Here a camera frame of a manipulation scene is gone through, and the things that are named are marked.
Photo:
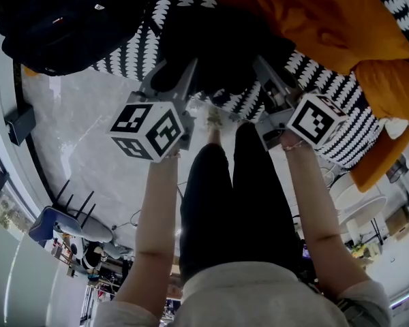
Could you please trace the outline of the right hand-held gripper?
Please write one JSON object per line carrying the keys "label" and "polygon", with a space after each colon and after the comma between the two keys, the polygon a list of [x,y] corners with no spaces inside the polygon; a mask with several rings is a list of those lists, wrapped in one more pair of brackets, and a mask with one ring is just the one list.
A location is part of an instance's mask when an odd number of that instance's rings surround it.
{"label": "right hand-held gripper", "polygon": [[[261,55],[254,59],[253,69],[264,89],[270,81],[279,93],[288,94],[287,84]],[[316,91],[302,94],[294,103],[286,98],[276,109],[264,111],[256,123],[256,131],[267,150],[278,145],[286,130],[319,149],[331,141],[347,120],[348,115],[342,109]]]}

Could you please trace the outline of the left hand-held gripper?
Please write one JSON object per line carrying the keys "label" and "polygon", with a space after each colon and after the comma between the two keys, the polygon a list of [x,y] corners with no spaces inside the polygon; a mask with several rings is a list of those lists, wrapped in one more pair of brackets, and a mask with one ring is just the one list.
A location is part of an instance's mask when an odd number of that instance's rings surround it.
{"label": "left hand-held gripper", "polygon": [[141,91],[131,92],[120,103],[106,133],[128,157],[160,162],[175,147],[190,149],[195,118],[187,105],[197,63],[197,58],[191,60],[174,91],[160,93],[153,81],[167,64],[165,59],[160,61],[142,80]]}

